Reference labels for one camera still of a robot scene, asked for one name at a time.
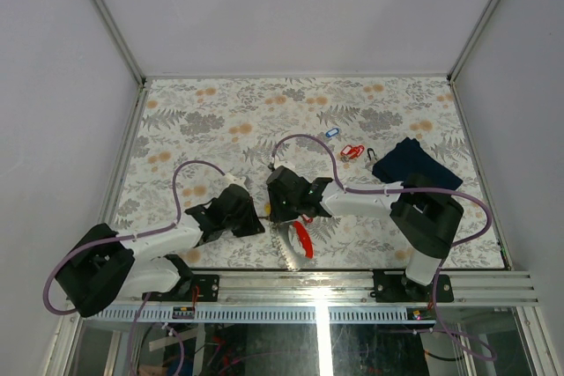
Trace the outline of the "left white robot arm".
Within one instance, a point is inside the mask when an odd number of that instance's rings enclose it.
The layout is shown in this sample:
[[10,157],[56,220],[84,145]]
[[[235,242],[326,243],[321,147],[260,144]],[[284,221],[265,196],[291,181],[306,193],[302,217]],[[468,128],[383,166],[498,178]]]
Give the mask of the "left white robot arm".
[[118,299],[193,301],[203,291],[181,252],[218,240],[264,233],[249,192],[231,184],[208,203],[184,210],[160,229],[120,234],[107,224],[91,228],[57,268],[54,279],[83,317]]

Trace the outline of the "metal key holder red handle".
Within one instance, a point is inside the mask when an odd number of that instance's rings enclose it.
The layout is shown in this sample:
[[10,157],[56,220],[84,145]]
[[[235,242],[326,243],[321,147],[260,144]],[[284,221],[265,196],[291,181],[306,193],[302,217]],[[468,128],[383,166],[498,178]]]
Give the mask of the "metal key holder red handle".
[[285,266],[290,271],[307,268],[314,260],[314,247],[309,233],[300,221],[271,225],[272,239]]

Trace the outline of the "red key tag with key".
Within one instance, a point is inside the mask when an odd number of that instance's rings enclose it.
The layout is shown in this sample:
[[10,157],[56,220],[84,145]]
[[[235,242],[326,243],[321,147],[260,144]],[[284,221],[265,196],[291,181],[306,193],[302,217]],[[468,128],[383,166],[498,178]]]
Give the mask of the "red key tag with key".
[[308,217],[307,215],[301,215],[301,219],[306,223],[306,224],[310,224],[313,222],[313,218]]

